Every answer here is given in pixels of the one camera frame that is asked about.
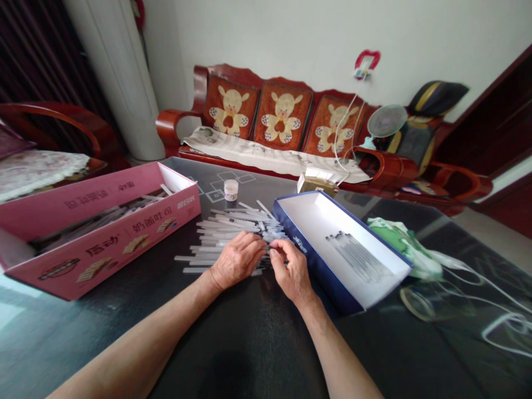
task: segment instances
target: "hand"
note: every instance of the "hand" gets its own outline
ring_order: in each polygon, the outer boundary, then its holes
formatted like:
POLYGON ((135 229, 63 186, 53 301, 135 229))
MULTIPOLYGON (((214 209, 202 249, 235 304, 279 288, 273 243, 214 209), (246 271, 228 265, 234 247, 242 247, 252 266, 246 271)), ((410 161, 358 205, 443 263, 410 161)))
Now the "hand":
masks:
POLYGON ((310 285, 306 257, 292 241, 284 239, 272 242, 270 259, 277 283, 295 306, 300 308, 317 298, 310 285))
POLYGON ((223 291, 251 276, 261 257, 266 255, 266 246, 260 236, 240 232, 229 241, 209 270, 215 285, 223 291))

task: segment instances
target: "electric fan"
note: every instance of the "electric fan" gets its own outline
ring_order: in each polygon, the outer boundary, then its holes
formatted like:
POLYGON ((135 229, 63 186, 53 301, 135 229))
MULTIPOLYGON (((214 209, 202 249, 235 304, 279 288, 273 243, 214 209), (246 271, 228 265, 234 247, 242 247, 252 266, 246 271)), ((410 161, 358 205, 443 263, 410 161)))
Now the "electric fan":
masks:
POLYGON ((364 139, 361 147, 376 150, 373 139, 380 139, 395 134, 406 122, 408 114, 401 105, 386 105, 380 107, 371 115, 367 122, 367 130, 371 136, 364 139))

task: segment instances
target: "door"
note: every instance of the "door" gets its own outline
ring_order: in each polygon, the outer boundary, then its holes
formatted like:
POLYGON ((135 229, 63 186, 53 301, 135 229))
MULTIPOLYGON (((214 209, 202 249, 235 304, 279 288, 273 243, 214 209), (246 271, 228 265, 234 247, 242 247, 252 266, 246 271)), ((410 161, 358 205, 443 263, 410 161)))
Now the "door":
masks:
POLYGON ((438 161, 494 179, 532 154, 532 46, 520 58, 506 77, 495 81, 490 94, 457 121, 438 150, 438 161))
POLYGON ((532 173, 476 204, 475 211, 532 239, 532 173))

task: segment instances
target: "dark curtain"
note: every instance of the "dark curtain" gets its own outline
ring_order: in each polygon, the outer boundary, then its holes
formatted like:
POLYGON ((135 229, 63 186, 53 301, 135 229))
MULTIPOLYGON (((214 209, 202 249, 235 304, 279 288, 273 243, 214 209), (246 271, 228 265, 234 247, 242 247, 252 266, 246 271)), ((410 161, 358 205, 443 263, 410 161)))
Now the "dark curtain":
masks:
MULTIPOLYGON (((111 125, 126 152, 89 59, 60 0, 0 0, 0 101, 57 101, 97 114, 111 125)), ((79 130, 32 116, 67 152, 91 154, 79 130)))

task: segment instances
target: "newspaper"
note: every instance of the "newspaper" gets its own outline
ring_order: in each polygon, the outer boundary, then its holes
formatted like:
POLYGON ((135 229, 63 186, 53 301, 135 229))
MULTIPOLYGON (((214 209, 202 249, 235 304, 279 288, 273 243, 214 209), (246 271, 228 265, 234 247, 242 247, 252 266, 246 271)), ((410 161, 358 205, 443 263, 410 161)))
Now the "newspaper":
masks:
MULTIPOLYGON (((274 150, 254 141, 220 133, 206 126, 198 127, 191 136, 184 139, 184 142, 191 148, 207 155, 273 171, 281 175, 300 176, 307 167, 313 167, 333 172, 337 181, 347 176, 335 158, 320 157, 297 151, 274 150)), ((345 179, 346 183, 371 180, 371 177, 365 174, 354 160, 346 160, 345 163, 342 161, 342 165, 349 172, 349 176, 345 179)))

